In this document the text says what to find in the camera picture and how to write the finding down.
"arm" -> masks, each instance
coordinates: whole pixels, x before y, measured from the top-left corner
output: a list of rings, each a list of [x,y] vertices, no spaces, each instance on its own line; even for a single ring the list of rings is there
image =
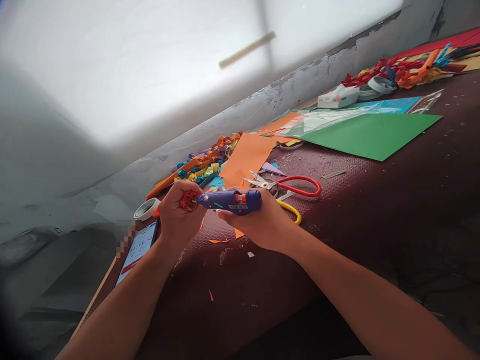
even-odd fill
[[[58,355],[63,359],[133,359],[147,332],[170,270],[198,232],[207,211],[180,208],[184,191],[202,194],[194,182],[177,181],[160,204],[160,237]]]
[[[376,359],[478,359],[397,287],[295,225],[264,189],[262,209],[218,216],[260,247],[297,261]]]

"hand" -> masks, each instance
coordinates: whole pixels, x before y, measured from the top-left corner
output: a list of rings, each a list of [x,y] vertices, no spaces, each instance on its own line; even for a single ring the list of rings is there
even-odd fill
[[[161,234],[156,244],[160,256],[171,267],[179,259],[180,253],[193,238],[202,225],[202,220],[207,212],[203,206],[197,206],[193,211],[187,211],[180,207],[180,199],[184,192],[191,190],[199,195],[202,189],[194,182],[178,180],[160,203]]]
[[[268,190],[264,188],[255,190],[261,193],[260,211],[238,216],[233,212],[221,210],[217,215],[247,235],[259,247],[284,253],[294,238],[290,234],[299,227],[289,218]]]

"forearm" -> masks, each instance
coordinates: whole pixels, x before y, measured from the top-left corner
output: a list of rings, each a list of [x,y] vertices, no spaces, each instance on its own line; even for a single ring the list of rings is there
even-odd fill
[[[57,359],[133,359],[171,270],[161,237],[107,296]]]
[[[282,252],[305,269],[376,359],[477,359],[397,287],[299,227],[287,236],[295,243]]]

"yellow scissors handle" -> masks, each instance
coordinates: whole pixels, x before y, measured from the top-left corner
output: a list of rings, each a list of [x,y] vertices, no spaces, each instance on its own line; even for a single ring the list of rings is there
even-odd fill
[[[291,205],[288,205],[287,203],[283,202],[283,201],[280,201],[280,200],[277,200],[276,201],[282,208],[288,210],[289,212],[292,212],[296,215],[296,220],[295,220],[295,224],[297,225],[300,225],[300,223],[302,222],[302,215],[300,215],[299,211],[294,208],[293,206]]]

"red scissors handle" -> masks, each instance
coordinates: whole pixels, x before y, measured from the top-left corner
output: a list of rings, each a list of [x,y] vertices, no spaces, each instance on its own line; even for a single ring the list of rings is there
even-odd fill
[[[299,190],[295,187],[282,184],[283,182],[286,182],[286,181],[289,181],[289,180],[306,180],[309,183],[312,183],[313,185],[315,185],[316,191],[315,192],[306,192],[306,191]],[[294,193],[297,193],[297,194],[300,194],[300,195],[303,195],[303,196],[307,196],[307,197],[311,197],[311,198],[320,195],[320,193],[322,192],[322,187],[320,186],[319,182],[315,179],[312,179],[311,177],[308,177],[308,176],[302,176],[302,175],[288,176],[288,177],[284,177],[280,180],[277,180],[276,182],[278,183],[279,188],[287,189],[287,190],[293,191]]]

